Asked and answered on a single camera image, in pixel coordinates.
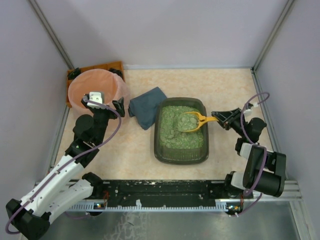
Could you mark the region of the bin with pink bag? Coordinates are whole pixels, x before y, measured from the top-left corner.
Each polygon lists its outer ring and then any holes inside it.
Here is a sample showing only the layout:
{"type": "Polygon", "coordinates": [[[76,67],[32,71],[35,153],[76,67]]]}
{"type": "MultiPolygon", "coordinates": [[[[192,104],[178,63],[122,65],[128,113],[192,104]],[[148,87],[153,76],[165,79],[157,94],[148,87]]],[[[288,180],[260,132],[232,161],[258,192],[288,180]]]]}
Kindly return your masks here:
{"type": "Polygon", "coordinates": [[[120,98],[124,98],[125,109],[129,106],[130,90],[119,75],[105,69],[91,69],[77,76],[68,88],[68,98],[75,118],[84,114],[93,115],[81,103],[82,97],[90,92],[102,92],[103,103],[111,107],[114,107],[112,101],[120,98]]]}

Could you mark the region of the yellow litter scoop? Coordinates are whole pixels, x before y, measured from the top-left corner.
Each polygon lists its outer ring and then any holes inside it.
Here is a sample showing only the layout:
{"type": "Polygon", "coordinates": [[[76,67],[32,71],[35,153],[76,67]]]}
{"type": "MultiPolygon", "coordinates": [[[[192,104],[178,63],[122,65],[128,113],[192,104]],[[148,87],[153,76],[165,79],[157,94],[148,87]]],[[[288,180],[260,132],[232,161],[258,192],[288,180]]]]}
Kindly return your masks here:
{"type": "Polygon", "coordinates": [[[214,116],[204,116],[197,111],[189,111],[182,113],[177,119],[177,129],[180,132],[192,133],[198,131],[204,124],[208,122],[218,122],[218,118],[214,116]]]}

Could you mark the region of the green litter clump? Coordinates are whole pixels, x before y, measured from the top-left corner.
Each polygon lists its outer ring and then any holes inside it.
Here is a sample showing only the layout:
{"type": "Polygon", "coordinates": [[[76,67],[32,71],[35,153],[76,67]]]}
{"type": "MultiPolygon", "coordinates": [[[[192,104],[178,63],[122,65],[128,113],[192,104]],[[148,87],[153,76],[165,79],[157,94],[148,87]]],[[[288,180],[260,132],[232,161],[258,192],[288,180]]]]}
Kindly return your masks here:
{"type": "Polygon", "coordinates": [[[189,132],[195,130],[199,125],[199,121],[194,117],[182,117],[177,123],[177,129],[181,132],[189,132]]]}

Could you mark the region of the dark green litter box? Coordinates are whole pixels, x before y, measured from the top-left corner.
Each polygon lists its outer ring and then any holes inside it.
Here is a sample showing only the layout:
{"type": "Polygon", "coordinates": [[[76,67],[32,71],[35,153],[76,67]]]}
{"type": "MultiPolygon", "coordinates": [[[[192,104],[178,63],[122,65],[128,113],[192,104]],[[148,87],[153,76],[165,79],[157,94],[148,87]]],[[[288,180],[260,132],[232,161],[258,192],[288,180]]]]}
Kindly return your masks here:
{"type": "Polygon", "coordinates": [[[154,156],[157,160],[173,165],[194,165],[207,160],[208,125],[195,132],[181,132],[177,128],[178,117],[192,111],[207,114],[197,98],[170,97],[159,105],[154,124],[154,156]]]}

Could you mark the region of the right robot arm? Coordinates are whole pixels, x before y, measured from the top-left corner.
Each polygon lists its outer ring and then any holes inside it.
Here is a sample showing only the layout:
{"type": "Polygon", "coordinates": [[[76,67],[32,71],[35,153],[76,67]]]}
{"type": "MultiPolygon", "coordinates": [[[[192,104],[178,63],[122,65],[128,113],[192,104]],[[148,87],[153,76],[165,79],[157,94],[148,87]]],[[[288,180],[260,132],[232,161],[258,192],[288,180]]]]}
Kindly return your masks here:
{"type": "Polygon", "coordinates": [[[235,144],[238,156],[247,160],[244,172],[232,171],[226,175],[224,189],[231,197],[241,193],[250,195],[253,191],[280,197],[285,188],[287,156],[269,151],[259,144],[259,138],[267,124],[254,117],[246,121],[240,108],[231,111],[213,111],[211,115],[225,130],[239,134],[235,144]]]}

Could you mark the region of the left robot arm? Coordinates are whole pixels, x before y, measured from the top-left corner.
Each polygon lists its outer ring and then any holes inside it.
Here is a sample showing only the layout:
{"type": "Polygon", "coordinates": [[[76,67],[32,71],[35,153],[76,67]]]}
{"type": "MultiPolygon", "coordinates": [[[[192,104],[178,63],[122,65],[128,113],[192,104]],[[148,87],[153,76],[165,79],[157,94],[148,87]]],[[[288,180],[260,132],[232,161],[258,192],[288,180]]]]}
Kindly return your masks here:
{"type": "Polygon", "coordinates": [[[80,115],[73,128],[73,141],[56,166],[21,199],[11,199],[5,206],[9,235],[22,234],[29,240],[40,239],[50,225],[77,202],[98,195],[103,180],[92,172],[63,190],[63,187],[82,172],[119,131],[125,116],[124,98],[104,104],[100,92],[90,92],[81,99],[92,114],[80,115]]]}

